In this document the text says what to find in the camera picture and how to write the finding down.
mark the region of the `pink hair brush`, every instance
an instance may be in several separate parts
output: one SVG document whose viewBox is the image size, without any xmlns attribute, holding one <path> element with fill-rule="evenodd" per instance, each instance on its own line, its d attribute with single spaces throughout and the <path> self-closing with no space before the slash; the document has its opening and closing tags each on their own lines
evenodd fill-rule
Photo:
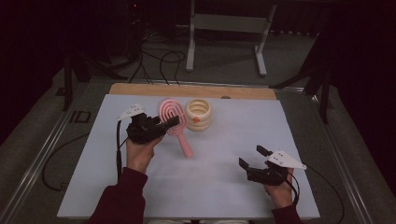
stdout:
<svg viewBox="0 0 396 224">
<path fill-rule="evenodd" d="M 187 125 L 187 119 L 181 103 L 175 99 L 164 99 L 159 104 L 158 114 L 161 122 L 166 122 L 170 118 L 178 116 L 179 124 L 170 128 L 167 133 L 171 136 L 177 137 L 186 158 L 192 157 L 194 153 L 192 152 L 190 144 L 187 142 L 186 136 L 184 136 L 183 133 L 183 130 Z"/>
</svg>

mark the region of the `white board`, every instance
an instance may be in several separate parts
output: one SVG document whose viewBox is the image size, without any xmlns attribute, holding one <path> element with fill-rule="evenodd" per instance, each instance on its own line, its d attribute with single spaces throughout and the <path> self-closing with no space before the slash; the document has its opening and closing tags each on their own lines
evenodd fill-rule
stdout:
<svg viewBox="0 0 396 224">
<path fill-rule="evenodd" d="M 165 97 L 107 95 L 71 179 L 58 217 L 89 217 L 108 185 L 117 182 L 116 117 L 135 103 L 158 115 Z M 174 97 L 185 105 L 191 97 Z M 175 136 L 166 135 L 155 147 L 144 188 L 147 218 L 264 218 L 273 205 L 263 186 L 247 180 L 239 158 L 251 167 L 265 168 L 267 160 L 256 146 L 284 150 L 300 160 L 279 101 L 205 98 L 212 105 L 212 123 L 204 132 L 184 134 L 194 151 L 186 159 Z M 125 119 L 120 139 L 131 122 Z M 125 147 L 122 148 L 125 165 Z M 319 217 L 303 170 L 295 170 L 301 194 L 297 210 L 302 218 Z"/>
</svg>

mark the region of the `red sleeve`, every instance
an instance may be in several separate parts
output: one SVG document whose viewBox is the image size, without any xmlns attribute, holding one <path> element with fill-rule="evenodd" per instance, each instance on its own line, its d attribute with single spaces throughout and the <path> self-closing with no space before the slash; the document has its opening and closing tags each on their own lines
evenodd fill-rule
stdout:
<svg viewBox="0 0 396 224">
<path fill-rule="evenodd" d="M 123 168 L 119 183 L 105 188 L 88 224 L 143 223 L 143 187 L 147 180 L 146 175 Z"/>
<path fill-rule="evenodd" d="M 272 210 L 276 224 L 302 224 L 297 213 L 296 206 L 290 205 L 284 208 Z"/>
</svg>

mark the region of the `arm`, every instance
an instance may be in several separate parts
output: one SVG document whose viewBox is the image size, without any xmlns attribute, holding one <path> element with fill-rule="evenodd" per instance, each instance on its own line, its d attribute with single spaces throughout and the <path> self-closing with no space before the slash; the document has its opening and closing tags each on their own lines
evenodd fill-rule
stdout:
<svg viewBox="0 0 396 224">
<path fill-rule="evenodd" d="M 143 223 L 146 201 L 143 187 L 149 162 L 154 156 L 154 147 L 161 141 L 155 139 L 145 145 L 136 145 L 127 140 L 127 164 L 120 181 L 105 188 L 88 224 L 92 223 Z"/>
<path fill-rule="evenodd" d="M 288 172 L 293 174 L 293 169 L 289 168 Z M 276 224 L 302 224 L 296 210 L 296 205 L 291 199 L 291 187 L 283 182 L 279 186 L 264 185 L 265 191 L 271 197 L 275 209 L 272 210 Z"/>
</svg>

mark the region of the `hand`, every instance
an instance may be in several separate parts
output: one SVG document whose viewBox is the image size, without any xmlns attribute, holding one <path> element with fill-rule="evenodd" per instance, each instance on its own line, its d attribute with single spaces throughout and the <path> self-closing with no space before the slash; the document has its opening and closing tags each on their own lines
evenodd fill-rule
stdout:
<svg viewBox="0 0 396 224">
<path fill-rule="evenodd" d="M 288 168 L 288 172 L 292 175 L 294 169 Z M 292 176 L 288 175 L 287 179 L 291 183 Z M 283 182 L 279 186 L 269 186 L 264 185 L 265 191 L 271 197 L 271 200 L 274 204 L 275 208 L 283 208 L 293 204 L 291 199 L 291 187 L 286 183 Z"/>
<path fill-rule="evenodd" d="M 145 174 L 151 159 L 154 157 L 154 147 L 163 140 L 163 136 L 146 144 L 135 144 L 129 138 L 126 140 L 126 167 Z"/>
</svg>

